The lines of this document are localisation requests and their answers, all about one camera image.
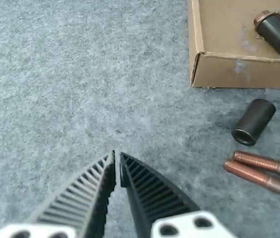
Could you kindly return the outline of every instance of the cardboard box wall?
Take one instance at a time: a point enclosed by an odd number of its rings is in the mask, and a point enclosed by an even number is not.
[[[280,88],[280,55],[254,30],[266,9],[280,0],[188,0],[192,86]]]

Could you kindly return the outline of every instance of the bolt thread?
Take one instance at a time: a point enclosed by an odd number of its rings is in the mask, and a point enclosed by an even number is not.
[[[234,175],[237,175],[243,179],[246,179],[263,187],[266,186],[269,179],[269,175],[254,170],[236,161],[226,161],[224,164],[224,169]]]
[[[233,154],[233,160],[272,172],[276,172],[279,166],[279,163],[275,160],[243,151],[236,151]]]

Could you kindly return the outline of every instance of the open cardboard box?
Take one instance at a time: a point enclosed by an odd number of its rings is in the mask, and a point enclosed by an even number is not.
[[[280,55],[254,30],[263,10],[280,0],[188,0],[192,86],[280,88]]]

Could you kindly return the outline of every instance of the gray carpet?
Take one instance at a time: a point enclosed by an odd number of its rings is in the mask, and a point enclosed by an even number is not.
[[[237,236],[280,237],[280,195],[222,168],[235,149],[280,158],[280,90],[189,87],[186,11],[186,0],[0,0],[0,227],[114,149]],[[230,128],[258,97],[278,110],[247,148]],[[106,238],[136,237],[127,201],[117,186]]]

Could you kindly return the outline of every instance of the bracket hole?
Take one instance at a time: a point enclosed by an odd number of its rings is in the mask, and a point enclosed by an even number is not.
[[[160,233],[163,236],[173,236],[178,234],[178,230],[171,225],[164,225],[160,228]]]
[[[201,227],[201,228],[202,227],[211,227],[213,225],[209,220],[207,220],[205,218],[197,218],[194,220],[194,223],[197,227]]]

